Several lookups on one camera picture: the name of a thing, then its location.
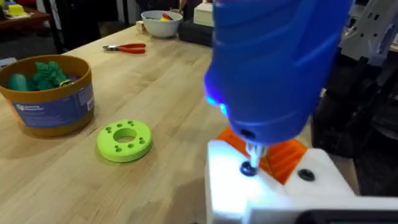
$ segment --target bowl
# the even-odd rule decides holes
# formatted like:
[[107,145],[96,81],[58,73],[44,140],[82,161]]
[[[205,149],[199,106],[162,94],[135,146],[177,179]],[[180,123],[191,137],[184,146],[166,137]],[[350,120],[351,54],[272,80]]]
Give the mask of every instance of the bowl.
[[[173,20],[159,21],[159,19],[163,18],[163,13],[169,15]],[[180,14],[170,11],[147,11],[143,12],[141,17],[148,33],[160,38],[166,38],[175,35],[178,31],[178,26],[182,21],[182,16]]]
[[[30,78],[35,62],[57,62],[72,84],[42,91],[7,88],[9,78],[20,73]],[[22,132],[38,137],[57,137],[85,127],[94,115],[91,68],[83,59],[67,55],[43,55],[19,60],[0,70],[0,93],[8,101]]]

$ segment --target green ring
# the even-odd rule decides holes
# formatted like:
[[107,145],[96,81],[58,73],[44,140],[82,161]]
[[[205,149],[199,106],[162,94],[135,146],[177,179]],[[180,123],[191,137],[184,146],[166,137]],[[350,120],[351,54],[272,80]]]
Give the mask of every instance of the green ring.
[[[117,142],[124,136],[133,137],[129,142]],[[113,162],[130,162],[141,158],[152,147],[152,134],[140,121],[122,120],[107,125],[97,136],[99,153]]]

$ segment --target metal shaft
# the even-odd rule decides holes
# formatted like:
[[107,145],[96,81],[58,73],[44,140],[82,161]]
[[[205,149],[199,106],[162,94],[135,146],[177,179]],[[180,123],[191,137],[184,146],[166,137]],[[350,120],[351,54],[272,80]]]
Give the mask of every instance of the metal shaft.
[[250,166],[257,169],[260,164],[260,159],[262,156],[267,154],[268,147],[259,145],[259,144],[251,144],[246,143],[246,152],[250,155]]

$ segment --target green plastic pieces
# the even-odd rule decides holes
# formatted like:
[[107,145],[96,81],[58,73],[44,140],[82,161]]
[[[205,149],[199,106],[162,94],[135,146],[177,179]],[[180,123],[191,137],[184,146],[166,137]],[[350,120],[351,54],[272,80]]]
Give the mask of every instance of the green plastic pieces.
[[51,90],[72,83],[56,62],[48,64],[36,62],[35,64],[37,72],[31,80],[23,74],[14,74],[8,81],[8,89],[17,91]]

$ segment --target green object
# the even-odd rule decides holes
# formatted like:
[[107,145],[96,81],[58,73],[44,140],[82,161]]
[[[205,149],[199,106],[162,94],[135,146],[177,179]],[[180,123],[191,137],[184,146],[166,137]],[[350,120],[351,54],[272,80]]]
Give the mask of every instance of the green object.
[[56,62],[49,62],[48,64],[36,62],[37,73],[33,75],[33,81],[37,84],[39,90],[48,90],[50,85],[44,80],[52,84],[52,88],[71,84],[70,81],[63,73],[62,69]]
[[[122,138],[131,138],[121,142]],[[97,136],[99,153],[113,162],[130,162],[141,158],[152,147],[150,129],[140,121],[122,120],[107,125]]]
[[52,84],[52,82],[48,81],[48,80],[41,80],[39,81],[39,83],[37,84],[37,89],[38,90],[51,90],[53,88],[56,88],[56,86],[54,86]]
[[35,91],[34,84],[23,74],[14,74],[8,79],[7,88],[17,91]]

